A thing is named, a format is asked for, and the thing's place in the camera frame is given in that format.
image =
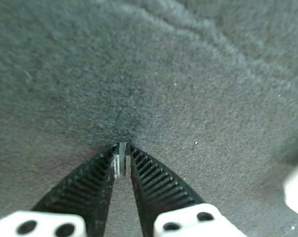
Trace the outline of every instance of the screw hole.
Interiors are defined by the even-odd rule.
[[[175,224],[174,222],[168,222],[164,224],[163,228],[166,231],[174,231],[174,230],[178,230],[180,226],[178,224]]]
[[[207,212],[200,212],[197,214],[197,219],[199,221],[211,221],[214,219],[214,217]]]
[[[37,225],[37,222],[34,220],[26,221],[17,229],[17,233],[20,235],[26,235],[29,232],[33,231]]]
[[[56,230],[57,237],[68,237],[75,230],[75,226],[73,224],[63,224]]]

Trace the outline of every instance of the gripper jaw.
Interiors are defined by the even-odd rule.
[[[131,177],[143,236],[153,236],[161,213],[204,203],[203,199],[164,164],[127,143],[104,149],[67,175],[33,211],[80,215],[88,237],[105,231],[114,180]]]
[[[81,164],[32,210],[80,215],[85,220],[87,235],[102,237],[114,183],[112,159],[117,149],[118,145],[108,147]]]
[[[127,145],[131,179],[144,237],[153,236],[153,224],[163,212],[204,203],[177,174],[147,153]]]

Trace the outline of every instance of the small white object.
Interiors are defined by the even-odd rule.
[[[114,179],[120,177],[120,159],[119,154],[114,155],[114,159],[112,161],[112,166],[114,168]]]
[[[210,216],[213,219],[199,220],[202,216]],[[222,216],[215,206],[207,203],[169,211],[158,215],[154,222],[153,236],[246,237],[239,229]]]
[[[16,211],[0,219],[0,237],[24,236],[87,237],[84,219],[78,215]]]
[[[298,214],[298,167],[283,183],[286,205]]]

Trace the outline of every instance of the dark gray felt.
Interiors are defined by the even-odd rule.
[[[298,0],[0,1],[0,217],[119,141],[248,236],[298,237]],[[126,180],[106,236],[141,236]]]

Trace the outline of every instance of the carpet fiber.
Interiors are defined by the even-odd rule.
[[[0,217],[120,141],[249,237],[298,237],[298,0],[0,1]],[[106,236],[141,236],[128,181]]]

